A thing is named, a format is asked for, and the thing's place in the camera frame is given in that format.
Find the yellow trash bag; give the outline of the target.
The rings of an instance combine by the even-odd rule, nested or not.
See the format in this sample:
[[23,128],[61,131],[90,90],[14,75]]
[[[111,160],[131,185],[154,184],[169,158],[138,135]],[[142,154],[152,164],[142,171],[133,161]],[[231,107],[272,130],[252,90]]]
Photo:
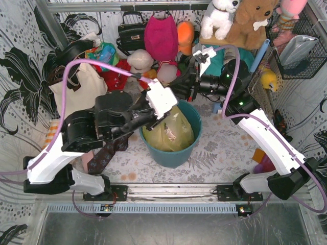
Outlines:
[[151,147],[164,152],[182,151],[195,141],[190,123],[177,106],[153,130],[143,127],[142,131],[145,141]]

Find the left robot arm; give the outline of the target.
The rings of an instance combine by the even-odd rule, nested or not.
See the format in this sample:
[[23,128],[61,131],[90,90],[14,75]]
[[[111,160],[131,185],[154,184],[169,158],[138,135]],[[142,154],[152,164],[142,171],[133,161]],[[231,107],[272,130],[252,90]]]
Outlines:
[[91,150],[105,149],[143,126],[152,130],[176,104],[168,88],[144,92],[137,102],[122,90],[96,97],[94,107],[76,111],[64,120],[53,144],[34,158],[24,158],[28,171],[24,192],[59,194],[75,190],[91,199],[113,197],[106,176],[82,173],[71,161]]

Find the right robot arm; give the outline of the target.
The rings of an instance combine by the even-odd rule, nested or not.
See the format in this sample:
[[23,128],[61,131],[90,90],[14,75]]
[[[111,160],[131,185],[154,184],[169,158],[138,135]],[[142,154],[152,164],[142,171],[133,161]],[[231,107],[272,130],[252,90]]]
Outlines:
[[[230,60],[217,77],[200,75],[200,65],[196,61],[190,62],[184,73],[169,86],[178,98],[189,102],[199,93],[225,97],[235,67],[236,60]],[[258,102],[247,92],[250,78],[246,62],[241,61],[225,115],[257,142],[273,163],[274,170],[241,175],[233,182],[233,191],[240,200],[251,193],[267,191],[287,200],[309,181],[318,162],[294,149],[269,121]]]

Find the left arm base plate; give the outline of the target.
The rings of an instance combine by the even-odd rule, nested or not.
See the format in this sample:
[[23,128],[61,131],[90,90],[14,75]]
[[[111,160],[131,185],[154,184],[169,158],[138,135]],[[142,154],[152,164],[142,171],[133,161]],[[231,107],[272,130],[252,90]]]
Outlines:
[[83,195],[84,201],[119,201],[124,202],[127,200],[128,186],[127,185],[111,185],[111,190],[99,195],[90,195],[86,193]]

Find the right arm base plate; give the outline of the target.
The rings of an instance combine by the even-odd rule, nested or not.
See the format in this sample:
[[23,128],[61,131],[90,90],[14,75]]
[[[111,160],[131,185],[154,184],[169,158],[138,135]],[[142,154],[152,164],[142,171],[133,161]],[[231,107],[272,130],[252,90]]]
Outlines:
[[217,185],[216,187],[218,200],[221,202],[232,201],[255,201],[259,202],[263,200],[263,195],[254,192],[246,193],[245,191],[234,189],[233,185]]

